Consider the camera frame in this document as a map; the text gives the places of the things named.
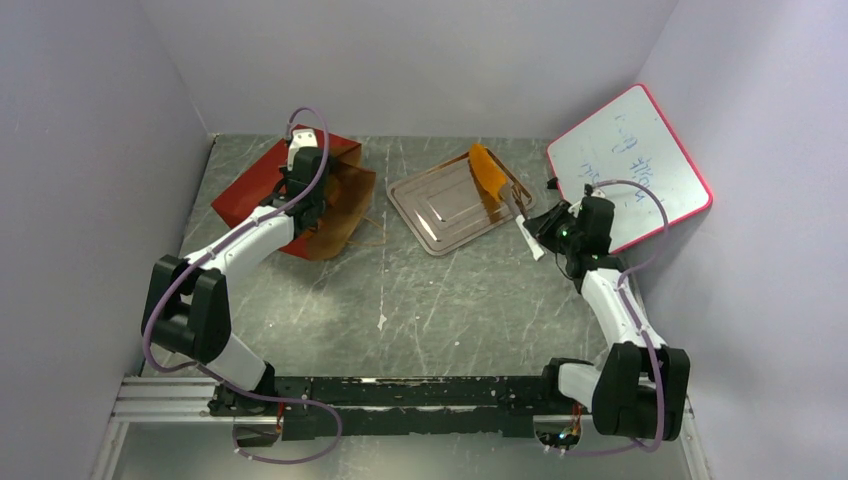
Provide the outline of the long orange fake bread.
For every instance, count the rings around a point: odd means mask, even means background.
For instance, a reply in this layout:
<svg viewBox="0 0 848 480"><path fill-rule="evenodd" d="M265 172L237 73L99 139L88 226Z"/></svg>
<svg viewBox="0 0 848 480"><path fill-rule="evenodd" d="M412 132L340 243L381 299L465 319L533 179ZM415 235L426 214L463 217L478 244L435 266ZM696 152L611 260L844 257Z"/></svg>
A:
<svg viewBox="0 0 848 480"><path fill-rule="evenodd" d="M493 199L505 202L509 196L510 180L482 144L472 144L469 165L477 183Z"/></svg>

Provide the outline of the metal tongs white handle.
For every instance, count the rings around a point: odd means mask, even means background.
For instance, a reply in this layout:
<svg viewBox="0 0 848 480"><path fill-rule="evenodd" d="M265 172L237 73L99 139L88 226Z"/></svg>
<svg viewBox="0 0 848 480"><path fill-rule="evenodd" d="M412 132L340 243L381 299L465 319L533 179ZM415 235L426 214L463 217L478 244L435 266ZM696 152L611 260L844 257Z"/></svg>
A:
<svg viewBox="0 0 848 480"><path fill-rule="evenodd" d="M524 226L524 222L526 221L526 211L525 207L521 201L520 194L515 186L511 183L504 184L498 191L498 195L500 201L504 203L511 214L513 215L514 222L524 239L526 245L528 246L531 255L534 261L539 261L541 258L545 256L545 251L542 246L538 243L538 241L531 235L531 233Z"/></svg>

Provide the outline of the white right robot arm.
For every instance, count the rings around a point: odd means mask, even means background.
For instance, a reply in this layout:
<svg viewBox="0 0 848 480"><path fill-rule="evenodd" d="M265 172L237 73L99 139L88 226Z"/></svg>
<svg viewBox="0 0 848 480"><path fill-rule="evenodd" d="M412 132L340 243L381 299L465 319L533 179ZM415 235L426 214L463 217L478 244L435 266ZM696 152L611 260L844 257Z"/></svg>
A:
<svg viewBox="0 0 848 480"><path fill-rule="evenodd" d="M551 360L539 398L553 414L578 403L589 410L600 434L652 446L681 432L691 361L656 333L636 300L626 263L610 253L614 210L611 201L586 196L578 205L561 201L521 223L532 251L551 252L588 303L608 347L601 367Z"/></svg>

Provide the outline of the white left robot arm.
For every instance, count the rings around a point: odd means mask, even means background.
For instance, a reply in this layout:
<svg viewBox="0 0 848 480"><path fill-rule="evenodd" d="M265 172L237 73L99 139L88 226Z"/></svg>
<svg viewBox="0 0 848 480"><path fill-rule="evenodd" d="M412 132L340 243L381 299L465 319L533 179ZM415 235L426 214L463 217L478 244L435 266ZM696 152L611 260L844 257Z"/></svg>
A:
<svg viewBox="0 0 848 480"><path fill-rule="evenodd" d="M153 357L158 345L227 382L249 414L273 409L274 369L233 332L228 287L317 225L333 164L326 148L296 148L281 180L246 219L201 250L181 258L165 255L155 263L141 324L150 366L168 370Z"/></svg>

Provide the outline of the red paper bag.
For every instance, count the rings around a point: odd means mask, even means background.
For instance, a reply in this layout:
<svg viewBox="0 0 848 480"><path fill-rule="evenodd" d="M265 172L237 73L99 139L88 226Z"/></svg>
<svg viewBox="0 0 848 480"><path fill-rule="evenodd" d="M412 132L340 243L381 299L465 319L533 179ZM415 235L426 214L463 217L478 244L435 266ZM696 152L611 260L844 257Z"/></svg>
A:
<svg viewBox="0 0 848 480"><path fill-rule="evenodd" d="M307 232L280 250L310 261L339 255L364 219L376 184L376 172L362 166L362 144L333 133L330 154L336 164L325 187L328 206L315 232ZM267 197L283 174L288 147L280 140L211 202L213 210L231 228L245 220Z"/></svg>

